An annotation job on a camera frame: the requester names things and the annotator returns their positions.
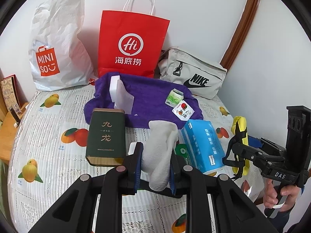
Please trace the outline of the green wet wipe packet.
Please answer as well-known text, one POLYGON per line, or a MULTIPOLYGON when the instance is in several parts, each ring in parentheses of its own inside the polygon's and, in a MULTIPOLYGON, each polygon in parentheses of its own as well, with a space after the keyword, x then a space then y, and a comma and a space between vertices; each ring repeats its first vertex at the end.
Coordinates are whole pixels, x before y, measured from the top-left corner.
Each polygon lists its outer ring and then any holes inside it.
POLYGON ((185 160, 189 160, 186 144, 177 144, 175 147, 175 154, 183 157, 185 160))

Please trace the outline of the strawberry snack packet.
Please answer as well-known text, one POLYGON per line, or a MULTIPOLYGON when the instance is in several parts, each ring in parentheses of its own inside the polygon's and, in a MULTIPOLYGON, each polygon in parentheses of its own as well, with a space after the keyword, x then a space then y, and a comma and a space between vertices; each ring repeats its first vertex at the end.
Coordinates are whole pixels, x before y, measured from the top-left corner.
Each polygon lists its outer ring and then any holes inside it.
POLYGON ((172 112, 180 120, 188 121, 195 111, 186 101, 182 100, 172 109, 172 112))

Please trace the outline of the white cloth glove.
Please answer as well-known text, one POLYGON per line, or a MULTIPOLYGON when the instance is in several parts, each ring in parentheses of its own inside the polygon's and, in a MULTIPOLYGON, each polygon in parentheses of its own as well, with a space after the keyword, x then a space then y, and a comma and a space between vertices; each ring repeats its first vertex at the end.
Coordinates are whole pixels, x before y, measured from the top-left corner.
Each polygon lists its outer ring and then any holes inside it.
POLYGON ((149 122, 150 136, 143 147, 141 169, 148 175, 149 187, 153 191, 163 191, 170 177, 172 151, 178 141, 175 123, 163 120, 149 122))

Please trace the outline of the green tissue pack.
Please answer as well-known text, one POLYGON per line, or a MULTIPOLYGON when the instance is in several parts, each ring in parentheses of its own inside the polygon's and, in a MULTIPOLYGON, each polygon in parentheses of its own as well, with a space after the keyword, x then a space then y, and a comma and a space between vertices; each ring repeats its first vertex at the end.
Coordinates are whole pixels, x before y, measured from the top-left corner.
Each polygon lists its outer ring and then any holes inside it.
POLYGON ((170 107, 176 107, 183 100, 183 92, 177 89, 170 91, 169 95, 166 98, 165 104, 170 107))

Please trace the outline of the white mesh pouch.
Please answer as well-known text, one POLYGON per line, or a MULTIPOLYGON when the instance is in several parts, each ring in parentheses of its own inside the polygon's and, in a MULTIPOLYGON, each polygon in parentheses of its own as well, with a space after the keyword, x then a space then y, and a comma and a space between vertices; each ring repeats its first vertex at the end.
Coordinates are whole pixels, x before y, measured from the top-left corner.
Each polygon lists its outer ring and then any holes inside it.
POLYGON ((117 81, 114 109, 123 110, 125 114, 131 114, 135 97, 127 92, 123 81, 117 81))

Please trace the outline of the blue tissue box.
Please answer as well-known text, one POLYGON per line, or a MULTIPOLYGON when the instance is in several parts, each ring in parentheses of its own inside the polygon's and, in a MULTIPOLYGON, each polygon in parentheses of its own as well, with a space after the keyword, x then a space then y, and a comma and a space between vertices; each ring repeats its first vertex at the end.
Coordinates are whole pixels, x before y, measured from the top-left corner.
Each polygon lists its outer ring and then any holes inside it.
POLYGON ((181 130, 190 164, 202 173, 224 167, 225 152, 210 121, 190 119, 181 130))

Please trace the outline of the fruit print tablecloth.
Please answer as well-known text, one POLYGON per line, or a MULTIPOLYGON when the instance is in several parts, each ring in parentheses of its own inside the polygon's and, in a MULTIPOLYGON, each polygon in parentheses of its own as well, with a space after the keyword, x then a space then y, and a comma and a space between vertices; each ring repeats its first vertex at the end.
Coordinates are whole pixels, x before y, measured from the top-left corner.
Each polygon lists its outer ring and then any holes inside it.
MULTIPOLYGON (((98 176, 106 167, 91 166, 86 148, 64 132, 86 132, 84 106, 93 98, 92 85, 58 91, 59 105, 44 107, 49 91, 37 91, 19 126, 8 174, 10 215, 18 232, 28 232, 82 174, 98 176)), ((175 199, 140 190, 122 200, 123 232, 172 232, 186 212, 185 198, 175 199)))

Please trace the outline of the dark green tea tin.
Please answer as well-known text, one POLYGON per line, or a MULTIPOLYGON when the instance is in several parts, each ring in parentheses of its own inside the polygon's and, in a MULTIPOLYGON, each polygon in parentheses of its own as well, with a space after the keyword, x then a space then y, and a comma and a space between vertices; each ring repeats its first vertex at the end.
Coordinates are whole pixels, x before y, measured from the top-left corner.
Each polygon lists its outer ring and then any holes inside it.
POLYGON ((94 109, 85 154, 88 163, 101 167, 119 166, 126 155, 124 111, 108 108, 94 109))

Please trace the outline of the grey Nike waist bag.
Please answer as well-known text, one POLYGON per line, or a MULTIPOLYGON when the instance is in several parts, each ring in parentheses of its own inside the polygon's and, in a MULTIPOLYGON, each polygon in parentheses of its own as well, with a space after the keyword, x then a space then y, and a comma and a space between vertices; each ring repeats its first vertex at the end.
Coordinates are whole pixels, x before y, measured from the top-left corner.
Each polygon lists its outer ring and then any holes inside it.
POLYGON ((160 79, 186 86, 193 95, 213 99, 222 87, 227 70, 220 64, 205 62, 176 47, 159 59, 160 79))

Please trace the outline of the wooden nightstand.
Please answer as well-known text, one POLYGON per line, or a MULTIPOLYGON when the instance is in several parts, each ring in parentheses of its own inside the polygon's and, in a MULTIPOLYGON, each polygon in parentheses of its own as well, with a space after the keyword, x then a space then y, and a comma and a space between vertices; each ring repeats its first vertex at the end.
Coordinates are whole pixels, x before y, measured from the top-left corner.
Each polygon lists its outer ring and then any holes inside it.
POLYGON ((10 163, 14 139, 18 130, 18 128, 14 126, 15 123, 16 121, 11 112, 8 112, 0 131, 0 158, 6 165, 10 163))

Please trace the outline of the purple fabric tray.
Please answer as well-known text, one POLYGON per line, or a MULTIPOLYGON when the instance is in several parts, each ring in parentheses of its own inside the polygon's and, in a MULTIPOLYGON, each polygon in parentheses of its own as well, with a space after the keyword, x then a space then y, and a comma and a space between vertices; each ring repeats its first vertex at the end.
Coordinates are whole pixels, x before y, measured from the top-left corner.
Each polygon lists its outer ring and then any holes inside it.
POLYGON ((95 108, 113 108, 109 88, 112 76, 120 76, 126 91, 134 96, 132 114, 125 115, 125 125, 132 128, 148 128, 151 120, 165 120, 175 123, 179 129, 185 125, 173 112, 172 107, 165 104, 170 91, 174 88, 183 92, 184 100, 194 110, 191 119, 203 120, 202 110, 191 91, 183 85, 160 79, 148 78, 118 72, 109 72, 95 81, 94 97, 84 106, 87 124, 91 121, 95 108))

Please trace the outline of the small glass bottle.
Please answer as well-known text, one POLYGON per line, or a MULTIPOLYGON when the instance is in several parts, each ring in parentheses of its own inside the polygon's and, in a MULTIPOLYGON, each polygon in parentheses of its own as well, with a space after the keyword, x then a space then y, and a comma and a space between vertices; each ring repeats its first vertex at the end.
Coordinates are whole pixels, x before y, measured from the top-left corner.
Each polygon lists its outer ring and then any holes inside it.
POLYGON ((10 107, 9 110, 10 110, 10 113, 11 113, 12 117, 15 120, 14 127, 17 128, 19 126, 21 120, 20 120, 19 116, 17 115, 17 113, 15 112, 13 107, 10 107))

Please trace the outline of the patterned book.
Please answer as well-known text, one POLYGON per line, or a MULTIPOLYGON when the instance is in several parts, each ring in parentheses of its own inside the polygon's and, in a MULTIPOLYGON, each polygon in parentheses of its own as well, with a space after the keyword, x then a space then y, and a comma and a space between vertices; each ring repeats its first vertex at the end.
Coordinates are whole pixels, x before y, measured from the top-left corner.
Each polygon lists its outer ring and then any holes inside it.
POLYGON ((19 108, 21 107, 17 93, 15 75, 8 76, 1 80, 1 92, 7 110, 9 110, 10 107, 14 107, 15 105, 19 108))

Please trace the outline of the white Miniso plastic bag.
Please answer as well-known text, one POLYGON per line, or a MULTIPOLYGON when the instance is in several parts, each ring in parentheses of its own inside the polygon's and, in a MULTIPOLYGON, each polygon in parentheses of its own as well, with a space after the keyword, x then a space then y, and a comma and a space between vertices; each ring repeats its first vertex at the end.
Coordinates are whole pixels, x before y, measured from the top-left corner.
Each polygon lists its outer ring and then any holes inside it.
POLYGON ((48 0, 35 9, 28 49, 37 90, 55 91, 87 85, 96 73, 78 34, 85 0, 48 0))

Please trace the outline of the red Haidilao paper bag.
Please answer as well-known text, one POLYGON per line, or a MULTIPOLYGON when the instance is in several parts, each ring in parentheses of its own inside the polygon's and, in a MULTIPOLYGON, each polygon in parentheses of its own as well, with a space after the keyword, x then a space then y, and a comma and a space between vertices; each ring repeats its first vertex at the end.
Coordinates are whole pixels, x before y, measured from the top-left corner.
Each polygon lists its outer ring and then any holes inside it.
POLYGON ((99 31, 98 76, 109 72, 153 77, 170 21, 149 14, 122 10, 103 10, 99 31))

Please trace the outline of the brown wooden door frame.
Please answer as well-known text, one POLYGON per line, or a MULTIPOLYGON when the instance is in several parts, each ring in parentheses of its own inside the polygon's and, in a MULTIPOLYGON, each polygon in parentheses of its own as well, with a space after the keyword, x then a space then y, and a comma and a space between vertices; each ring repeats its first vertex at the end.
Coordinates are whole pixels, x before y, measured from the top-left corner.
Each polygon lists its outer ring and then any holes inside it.
POLYGON ((242 12, 239 23, 232 36, 229 46, 220 61, 220 64, 225 69, 230 70, 235 59, 237 58, 252 26, 259 4, 260 0, 246 0, 244 11, 242 12))

